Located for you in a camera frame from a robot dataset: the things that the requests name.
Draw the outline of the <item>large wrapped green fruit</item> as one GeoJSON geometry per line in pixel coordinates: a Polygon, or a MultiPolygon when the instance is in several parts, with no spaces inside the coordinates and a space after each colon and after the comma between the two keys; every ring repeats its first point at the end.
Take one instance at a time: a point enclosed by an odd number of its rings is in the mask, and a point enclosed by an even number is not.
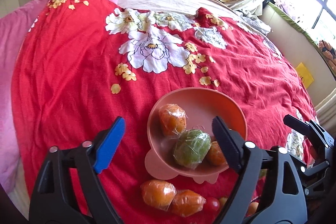
{"type": "Polygon", "coordinates": [[[186,130],[179,136],[173,150],[177,164],[195,169],[202,163],[211,147],[211,137],[200,129],[186,130]]]}

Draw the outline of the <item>small wrapped green fruit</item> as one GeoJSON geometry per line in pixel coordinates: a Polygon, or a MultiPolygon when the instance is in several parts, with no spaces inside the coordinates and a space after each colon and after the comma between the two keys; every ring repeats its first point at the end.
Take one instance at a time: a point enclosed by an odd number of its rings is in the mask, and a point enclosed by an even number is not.
{"type": "Polygon", "coordinates": [[[260,170],[259,179],[264,178],[267,174],[267,169],[260,170]]]}

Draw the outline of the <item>patterned cushion on sill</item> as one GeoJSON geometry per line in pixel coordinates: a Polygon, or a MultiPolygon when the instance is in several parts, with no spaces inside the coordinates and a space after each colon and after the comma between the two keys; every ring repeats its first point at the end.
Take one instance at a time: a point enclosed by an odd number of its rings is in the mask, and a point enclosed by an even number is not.
{"type": "Polygon", "coordinates": [[[326,41],[320,40],[318,47],[322,54],[326,57],[327,63],[331,67],[332,71],[336,70],[335,49],[326,41]]]}

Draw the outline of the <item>red floral bedspread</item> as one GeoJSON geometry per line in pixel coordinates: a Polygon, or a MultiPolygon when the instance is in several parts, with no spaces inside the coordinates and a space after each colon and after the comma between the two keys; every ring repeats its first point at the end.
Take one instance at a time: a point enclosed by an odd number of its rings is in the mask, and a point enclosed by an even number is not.
{"type": "Polygon", "coordinates": [[[257,31],[205,8],[195,15],[122,8],[109,0],[48,0],[28,32],[12,80],[12,107],[27,190],[49,148],[77,147],[121,116],[126,133],[101,183],[125,223],[211,223],[146,205],[150,110],[180,88],[231,97],[261,148],[286,147],[285,115],[316,119],[294,67],[257,31]]]}

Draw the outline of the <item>orange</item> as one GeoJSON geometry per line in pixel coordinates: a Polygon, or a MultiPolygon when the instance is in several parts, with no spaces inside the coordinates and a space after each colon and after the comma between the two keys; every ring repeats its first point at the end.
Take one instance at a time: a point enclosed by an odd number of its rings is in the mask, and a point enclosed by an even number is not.
{"type": "Polygon", "coordinates": [[[177,190],[173,184],[162,180],[149,180],[141,185],[142,199],[147,205],[167,211],[177,190]]]}
{"type": "Polygon", "coordinates": [[[217,141],[211,143],[206,159],[213,166],[221,166],[226,163],[225,156],[217,141]]]}
{"type": "Polygon", "coordinates": [[[181,217],[189,217],[203,210],[206,199],[192,190],[181,190],[174,197],[170,210],[181,217]]]}
{"type": "Polygon", "coordinates": [[[159,122],[163,135],[177,137],[186,129],[186,112],[177,104],[168,103],[159,109],[159,122]]]}

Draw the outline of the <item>pink quilt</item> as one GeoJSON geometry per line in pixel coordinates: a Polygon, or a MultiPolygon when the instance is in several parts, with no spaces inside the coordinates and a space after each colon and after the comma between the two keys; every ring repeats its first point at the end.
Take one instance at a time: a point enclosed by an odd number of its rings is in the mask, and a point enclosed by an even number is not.
{"type": "Polygon", "coordinates": [[[1,186],[10,193],[15,186],[19,148],[11,107],[11,81],[18,52],[48,0],[32,0],[1,18],[1,186]]]}

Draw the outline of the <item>pink plastic bowl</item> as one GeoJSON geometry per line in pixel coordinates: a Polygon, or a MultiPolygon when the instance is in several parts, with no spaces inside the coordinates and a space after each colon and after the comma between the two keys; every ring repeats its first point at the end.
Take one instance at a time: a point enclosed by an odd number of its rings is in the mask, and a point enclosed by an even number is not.
{"type": "Polygon", "coordinates": [[[228,128],[238,132],[247,139],[248,127],[241,108],[234,100],[216,90],[207,88],[183,88],[162,96],[153,106],[147,120],[147,137],[150,150],[145,156],[145,168],[156,179],[170,180],[177,176],[192,178],[196,183],[216,183],[220,173],[228,169],[225,163],[213,166],[207,160],[195,169],[178,165],[173,158],[173,148],[176,140],[165,137],[159,122],[159,109],[167,104],[177,104],[186,112],[188,129],[197,128],[208,133],[212,140],[212,121],[221,117],[228,128]]]}

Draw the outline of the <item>small brown fruit on bed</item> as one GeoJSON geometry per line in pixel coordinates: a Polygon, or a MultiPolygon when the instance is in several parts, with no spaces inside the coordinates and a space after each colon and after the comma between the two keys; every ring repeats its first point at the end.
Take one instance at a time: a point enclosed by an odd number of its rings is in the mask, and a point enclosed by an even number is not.
{"type": "Polygon", "coordinates": [[[219,199],[220,210],[222,210],[222,208],[225,206],[227,200],[228,200],[228,198],[226,198],[226,197],[222,197],[222,198],[219,199]]]}

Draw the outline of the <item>red cherry tomato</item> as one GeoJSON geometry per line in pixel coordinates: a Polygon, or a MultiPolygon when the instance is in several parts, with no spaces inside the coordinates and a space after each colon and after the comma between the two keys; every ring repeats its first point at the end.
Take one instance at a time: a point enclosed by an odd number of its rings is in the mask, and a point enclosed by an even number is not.
{"type": "Polygon", "coordinates": [[[221,208],[221,204],[218,199],[214,197],[206,197],[206,202],[203,205],[203,211],[207,213],[217,212],[221,208]]]}

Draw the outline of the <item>wrapped orange in bowl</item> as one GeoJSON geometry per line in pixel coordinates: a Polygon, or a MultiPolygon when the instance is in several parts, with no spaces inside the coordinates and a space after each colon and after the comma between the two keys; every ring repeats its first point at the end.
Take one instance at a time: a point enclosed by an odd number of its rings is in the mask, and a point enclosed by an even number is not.
{"type": "Polygon", "coordinates": [[[213,166],[221,166],[226,163],[225,156],[217,141],[211,143],[206,159],[213,166]]]}

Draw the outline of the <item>yellow paper sticker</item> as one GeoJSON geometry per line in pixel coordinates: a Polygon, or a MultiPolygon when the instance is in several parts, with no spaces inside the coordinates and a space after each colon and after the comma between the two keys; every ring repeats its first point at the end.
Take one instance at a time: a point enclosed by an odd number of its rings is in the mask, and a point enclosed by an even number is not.
{"type": "Polygon", "coordinates": [[[299,63],[295,68],[299,78],[301,79],[304,87],[307,89],[314,82],[314,78],[311,75],[310,71],[303,63],[299,63]]]}

